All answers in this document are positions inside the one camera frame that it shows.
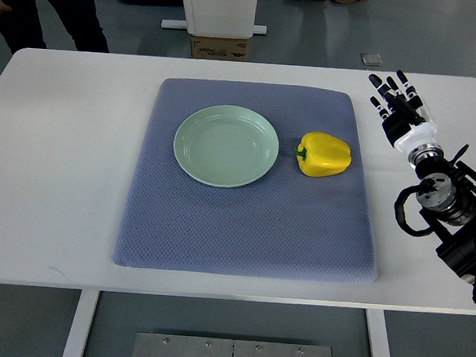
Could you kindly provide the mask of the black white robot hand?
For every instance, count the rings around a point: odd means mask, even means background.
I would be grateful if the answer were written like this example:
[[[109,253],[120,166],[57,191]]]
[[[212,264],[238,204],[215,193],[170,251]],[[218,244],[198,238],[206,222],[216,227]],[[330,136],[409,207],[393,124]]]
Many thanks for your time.
[[[373,107],[381,117],[381,126],[393,148],[408,154],[424,144],[436,144],[437,126],[428,107],[417,93],[414,85],[404,72],[397,71],[396,77],[381,79],[375,73],[368,75],[377,93],[370,98]]]

